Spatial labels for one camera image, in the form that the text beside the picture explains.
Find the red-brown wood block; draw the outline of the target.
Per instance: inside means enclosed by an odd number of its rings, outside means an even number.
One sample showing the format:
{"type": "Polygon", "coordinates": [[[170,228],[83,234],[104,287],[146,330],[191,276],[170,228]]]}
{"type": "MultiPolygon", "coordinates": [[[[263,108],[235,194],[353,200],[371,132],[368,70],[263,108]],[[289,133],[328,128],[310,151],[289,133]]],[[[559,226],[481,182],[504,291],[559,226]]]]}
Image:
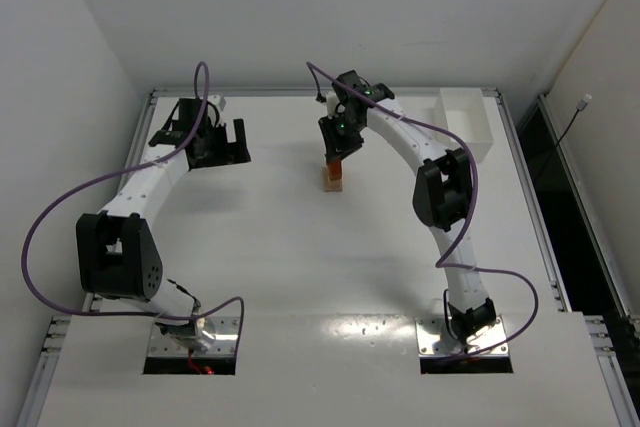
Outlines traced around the red-brown wood block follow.
{"type": "Polygon", "coordinates": [[[334,159],[326,164],[327,177],[330,181],[342,179],[342,161],[340,158],[334,159]]]}

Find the white perforated box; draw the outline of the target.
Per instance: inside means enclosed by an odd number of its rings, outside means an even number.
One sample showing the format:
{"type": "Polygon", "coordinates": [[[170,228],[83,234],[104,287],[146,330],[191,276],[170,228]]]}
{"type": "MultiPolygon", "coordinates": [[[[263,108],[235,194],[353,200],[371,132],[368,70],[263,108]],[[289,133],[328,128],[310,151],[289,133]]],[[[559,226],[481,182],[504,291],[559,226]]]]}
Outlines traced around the white perforated box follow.
{"type": "Polygon", "coordinates": [[[433,108],[434,125],[459,136],[480,164],[493,146],[494,139],[478,88],[442,88],[433,108]]]}

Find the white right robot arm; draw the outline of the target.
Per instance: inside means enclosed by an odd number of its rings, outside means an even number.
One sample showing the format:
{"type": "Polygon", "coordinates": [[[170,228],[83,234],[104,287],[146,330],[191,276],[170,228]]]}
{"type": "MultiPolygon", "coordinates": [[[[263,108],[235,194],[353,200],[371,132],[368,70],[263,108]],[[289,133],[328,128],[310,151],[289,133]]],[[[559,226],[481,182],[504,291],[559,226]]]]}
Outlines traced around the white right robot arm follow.
{"type": "Polygon", "coordinates": [[[325,145],[325,189],[341,190],[342,162],[363,146],[364,129],[387,141],[415,176],[412,207],[440,251],[436,265],[447,279],[445,323],[450,335],[465,343],[493,324],[495,307],[476,270],[467,234],[477,179],[469,153],[441,142],[440,128],[424,127],[406,117],[385,84],[371,85],[355,71],[340,74],[331,92],[319,94],[317,100],[327,108],[318,121],[325,145]]]}

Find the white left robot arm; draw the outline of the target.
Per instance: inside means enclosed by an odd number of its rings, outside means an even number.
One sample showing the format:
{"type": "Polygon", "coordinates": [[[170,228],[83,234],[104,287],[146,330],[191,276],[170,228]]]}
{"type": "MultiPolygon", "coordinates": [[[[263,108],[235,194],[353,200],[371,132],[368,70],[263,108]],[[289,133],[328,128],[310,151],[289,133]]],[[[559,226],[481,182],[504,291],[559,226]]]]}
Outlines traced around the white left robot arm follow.
{"type": "Polygon", "coordinates": [[[200,317],[200,301],[166,277],[152,225],[188,172],[250,161],[242,119],[234,120],[235,139],[228,139],[225,104],[221,96],[179,99],[150,138],[142,169],[98,213],[76,223],[83,290],[153,314],[161,334],[195,352],[212,348],[214,325],[200,317]]]}

